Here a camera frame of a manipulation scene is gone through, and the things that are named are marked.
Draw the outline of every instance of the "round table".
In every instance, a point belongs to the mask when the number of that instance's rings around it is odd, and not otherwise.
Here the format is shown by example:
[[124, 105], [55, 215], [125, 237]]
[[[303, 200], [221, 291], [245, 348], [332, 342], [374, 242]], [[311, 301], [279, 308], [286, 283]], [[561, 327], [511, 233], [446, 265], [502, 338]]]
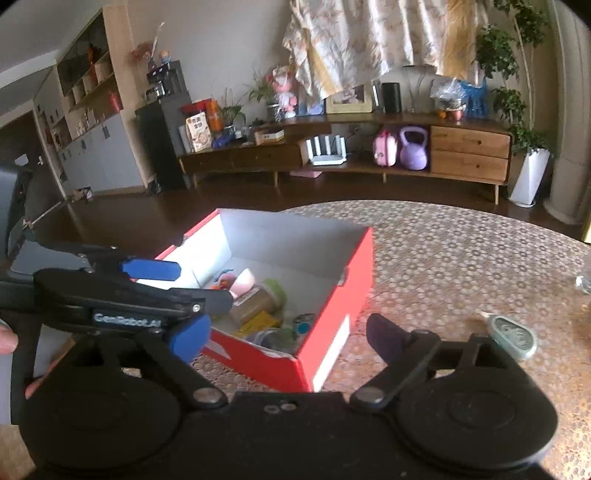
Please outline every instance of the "round table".
[[[384, 368], [365, 339], [370, 313], [444, 340], [485, 335], [477, 309], [502, 313], [536, 333], [538, 351], [522, 366], [560, 417], [544, 467], [557, 478], [591, 477], [591, 297], [574, 286], [588, 246], [519, 220], [426, 203], [358, 200], [288, 211], [374, 230], [374, 287], [325, 390], [350, 394]], [[267, 390], [205, 356], [194, 366], [229, 394]]]

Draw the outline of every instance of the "stuffed toy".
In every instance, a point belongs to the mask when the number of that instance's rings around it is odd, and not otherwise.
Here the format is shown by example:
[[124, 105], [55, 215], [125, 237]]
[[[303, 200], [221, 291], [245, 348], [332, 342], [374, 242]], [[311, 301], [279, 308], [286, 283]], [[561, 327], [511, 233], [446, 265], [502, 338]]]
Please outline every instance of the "stuffed toy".
[[281, 106], [285, 118], [296, 116], [297, 97], [291, 91], [293, 81], [289, 67], [276, 67], [273, 69], [271, 86], [275, 92], [275, 100]]

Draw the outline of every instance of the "black speaker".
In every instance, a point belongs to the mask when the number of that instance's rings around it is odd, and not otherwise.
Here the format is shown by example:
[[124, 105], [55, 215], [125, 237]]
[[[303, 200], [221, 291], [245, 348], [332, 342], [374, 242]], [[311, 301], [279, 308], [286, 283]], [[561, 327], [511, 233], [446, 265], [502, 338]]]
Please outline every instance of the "black speaker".
[[383, 83], [382, 98], [384, 99], [384, 111], [386, 113], [402, 113], [399, 83]]

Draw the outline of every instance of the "purple kettlebell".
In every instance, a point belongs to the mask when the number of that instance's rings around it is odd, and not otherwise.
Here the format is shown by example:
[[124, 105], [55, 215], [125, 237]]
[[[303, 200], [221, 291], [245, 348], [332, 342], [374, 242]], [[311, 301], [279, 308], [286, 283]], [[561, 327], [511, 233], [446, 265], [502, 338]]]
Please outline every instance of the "purple kettlebell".
[[[423, 134], [423, 144], [409, 142], [406, 138], [408, 132]], [[422, 170], [427, 168], [427, 141], [429, 132], [421, 127], [404, 127], [400, 131], [402, 150], [400, 152], [400, 163], [409, 170]]]

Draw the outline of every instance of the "black cabinet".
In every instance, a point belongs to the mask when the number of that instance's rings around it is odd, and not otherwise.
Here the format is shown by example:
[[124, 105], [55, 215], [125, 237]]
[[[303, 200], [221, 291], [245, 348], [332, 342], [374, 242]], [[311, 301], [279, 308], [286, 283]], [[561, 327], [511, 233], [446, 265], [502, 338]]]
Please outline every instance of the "black cabinet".
[[178, 128], [185, 124], [180, 108], [188, 103], [191, 103], [189, 94], [178, 93], [135, 112], [142, 143], [164, 190], [187, 187], [177, 157], [185, 155]]
[[109, 50], [105, 19], [102, 14], [96, 17], [90, 26], [82, 32], [57, 66], [64, 95], [90, 69], [89, 49], [92, 50], [94, 62]]

